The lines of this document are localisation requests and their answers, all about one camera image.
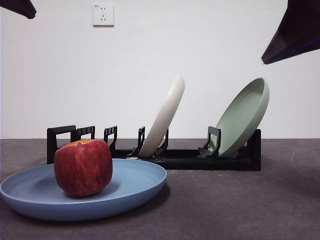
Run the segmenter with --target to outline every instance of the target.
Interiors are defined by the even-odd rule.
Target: black dish rack
[[[57,135],[70,133],[70,142],[78,141],[81,136],[91,134],[95,139],[95,126],[76,128],[75,125],[53,127],[47,129],[47,164],[54,163],[57,145]],[[113,141],[108,144],[114,159],[138,159],[139,152],[145,140],[145,127],[138,130],[137,145],[133,149],[116,149],[118,127],[112,126],[104,129],[103,140],[108,143],[109,136]],[[215,149],[208,150],[211,135],[216,136]],[[221,143],[221,130],[208,127],[207,142],[198,149],[168,149],[169,130],[166,131],[163,144],[148,158],[139,160],[158,164],[167,170],[236,170],[261,171],[261,131],[256,129],[246,145],[242,146],[235,157],[219,157]]]

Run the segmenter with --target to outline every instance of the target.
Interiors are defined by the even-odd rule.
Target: apple
[[[111,152],[103,140],[74,141],[55,152],[56,182],[72,196],[84,197],[98,193],[109,184],[112,173]]]

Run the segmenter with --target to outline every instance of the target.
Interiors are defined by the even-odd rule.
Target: wall socket
[[[98,26],[115,25],[115,6],[109,3],[94,4],[92,6],[92,24]]]

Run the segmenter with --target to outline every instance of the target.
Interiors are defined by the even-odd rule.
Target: green plate
[[[221,129],[219,157],[232,157],[252,136],[268,106],[269,87],[263,78],[250,82],[231,102],[216,127]],[[208,146],[215,148],[217,137],[211,135]]]

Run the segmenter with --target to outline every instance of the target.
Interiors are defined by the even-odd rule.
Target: dark gray tabletop
[[[1,140],[1,181],[46,164],[45,139]],[[133,147],[132,140],[118,143]],[[204,139],[174,140],[173,148]],[[21,215],[0,199],[1,240],[319,240],[320,139],[262,140],[262,171],[168,170],[145,205],[91,221]]]

